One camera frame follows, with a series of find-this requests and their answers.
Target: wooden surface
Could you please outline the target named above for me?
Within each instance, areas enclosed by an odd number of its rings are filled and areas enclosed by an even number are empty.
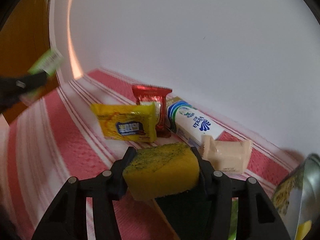
[[[0,75],[18,77],[50,48],[49,0],[20,0],[0,31]],[[42,89],[45,95],[59,85],[51,78]],[[10,124],[27,106],[18,103],[4,113]]]

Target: red wrapper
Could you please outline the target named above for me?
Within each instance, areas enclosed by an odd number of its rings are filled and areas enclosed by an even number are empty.
[[[164,126],[166,96],[172,92],[170,88],[155,87],[150,85],[133,85],[132,92],[137,99],[137,105],[156,105],[156,131],[158,137],[167,137],[168,131]]]

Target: tablecloth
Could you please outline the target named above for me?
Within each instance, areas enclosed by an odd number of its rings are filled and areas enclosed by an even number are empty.
[[[10,126],[0,160],[4,206],[23,239],[32,234],[65,181],[92,178],[121,159],[128,146],[145,148],[181,141],[176,135],[155,143],[106,140],[90,104],[134,104],[131,85],[138,83],[119,73],[96,69],[41,98]],[[211,113],[224,128],[220,140],[246,139]],[[238,179],[255,177],[271,196],[276,185],[295,168],[296,160],[263,139],[254,139],[248,169]],[[114,208],[124,240],[172,239],[172,234],[151,207],[127,194]],[[92,206],[87,202],[88,239],[94,239]]]

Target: yellow wrapper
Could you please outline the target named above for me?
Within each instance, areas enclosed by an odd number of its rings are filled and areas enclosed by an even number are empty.
[[[155,104],[148,106],[108,106],[92,104],[106,139],[154,142],[156,137]]]

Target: beige snack package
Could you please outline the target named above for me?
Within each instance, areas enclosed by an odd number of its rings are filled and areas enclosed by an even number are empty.
[[[204,136],[204,160],[211,163],[218,171],[241,174],[247,168],[252,152],[252,141],[242,142],[215,141],[211,136]]]

